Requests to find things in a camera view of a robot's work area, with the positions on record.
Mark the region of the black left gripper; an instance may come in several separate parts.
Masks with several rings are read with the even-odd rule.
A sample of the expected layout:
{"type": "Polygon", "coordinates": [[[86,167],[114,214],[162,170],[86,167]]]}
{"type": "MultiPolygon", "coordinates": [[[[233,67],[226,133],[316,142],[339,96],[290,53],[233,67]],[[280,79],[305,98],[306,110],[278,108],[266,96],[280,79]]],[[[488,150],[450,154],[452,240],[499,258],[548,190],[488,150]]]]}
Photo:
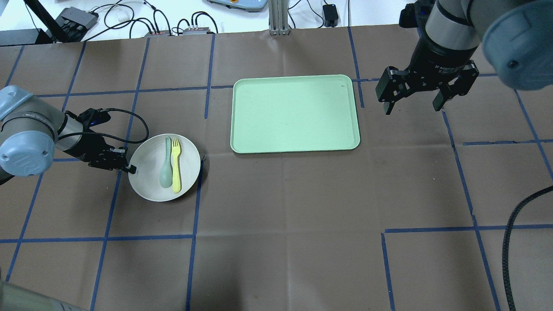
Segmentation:
{"type": "Polygon", "coordinates": [[[89,108],[79,115],[65,112],[65,153],[86,162],[90,167],[107,171],[126,171],[134,175],[137,167],[128,166],[127,147],[113,147],[105,141],[106,136],[91,130],[91,127],[104,124],[111,119],[111,111],[116,108],[89,108]]]}

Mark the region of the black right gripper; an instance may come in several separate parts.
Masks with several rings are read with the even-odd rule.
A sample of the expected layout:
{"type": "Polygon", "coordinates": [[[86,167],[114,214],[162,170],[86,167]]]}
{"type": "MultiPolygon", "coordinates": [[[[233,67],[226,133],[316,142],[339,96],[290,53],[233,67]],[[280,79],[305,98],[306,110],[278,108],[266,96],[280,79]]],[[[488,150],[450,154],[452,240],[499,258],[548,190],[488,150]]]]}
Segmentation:
{"type": "Polygon", "coordinates": [[[397,101],[416,92],[439,90],[432,101],[436,112],[452,97],[468,94],[479,75],[471,59],[475,51],[476,48],[457,51],[419,41],[405,69],[388,66],[379,79],[375,92],[379,102],[383,102],[385,114],[390,115],[397,101]]]}

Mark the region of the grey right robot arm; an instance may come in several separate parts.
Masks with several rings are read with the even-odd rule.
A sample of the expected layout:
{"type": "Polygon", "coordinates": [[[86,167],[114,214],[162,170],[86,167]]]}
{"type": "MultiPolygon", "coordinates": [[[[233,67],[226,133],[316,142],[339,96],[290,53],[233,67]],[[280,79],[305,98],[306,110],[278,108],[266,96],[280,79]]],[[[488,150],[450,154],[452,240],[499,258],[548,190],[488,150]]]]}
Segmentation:
{"type": "Polygon", "coordinates": [[[438,93],[440,111],[464,96],[480,74],[471,57],[478,47],[505,86],[541,90],[552,85],[553,3],[550,0],[417,0],[400,13],[399,26],[420,33],[406,69],[387,67],[375,89],[385,114],[397,101],[438,93]]]}

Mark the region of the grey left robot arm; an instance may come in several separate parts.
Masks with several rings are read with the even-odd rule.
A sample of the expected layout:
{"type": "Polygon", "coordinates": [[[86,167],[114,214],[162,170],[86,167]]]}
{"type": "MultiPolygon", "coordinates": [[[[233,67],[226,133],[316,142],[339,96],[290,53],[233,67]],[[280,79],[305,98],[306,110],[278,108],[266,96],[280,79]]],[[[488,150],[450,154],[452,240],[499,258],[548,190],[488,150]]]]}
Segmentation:
{"type": "Polygon", "coordinates": [[[90,108],[78,115],[63,112],[16,85],[4,87],[0,99],[2,184],[14,177],[41,175],[53,164],[57,149],[93,168],[136,173],[127,159],[128,148],[105,141],[130,144],[129,140],[92,130],[111,119],[112,108],[90,108]]]}

